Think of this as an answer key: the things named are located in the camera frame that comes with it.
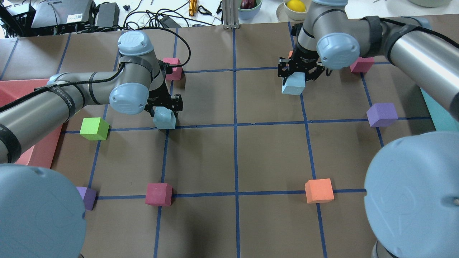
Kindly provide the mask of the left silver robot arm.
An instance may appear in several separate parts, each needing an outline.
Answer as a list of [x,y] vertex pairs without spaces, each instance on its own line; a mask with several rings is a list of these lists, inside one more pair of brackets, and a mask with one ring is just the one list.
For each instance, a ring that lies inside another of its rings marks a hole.
[[136,115],[164,107],[177,116],[181,95],[171,95],[172,67],[156,58],[142,30],[122,34],[116,72],[67,72],[1,107],[1,257],[80,258],[85,204],[76,186],[49,168],[18,164],[21,155],[88,105],[109,104]]

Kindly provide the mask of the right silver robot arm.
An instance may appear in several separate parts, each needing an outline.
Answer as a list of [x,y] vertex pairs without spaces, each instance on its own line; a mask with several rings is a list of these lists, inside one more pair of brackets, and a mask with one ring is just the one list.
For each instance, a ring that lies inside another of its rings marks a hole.
[[458,36],[425,17],[350,19],[346,0],[310,0],[281,57],[282,93],[332,71],[362,77],[384,147],[365,175],[373,258],[458,257]]

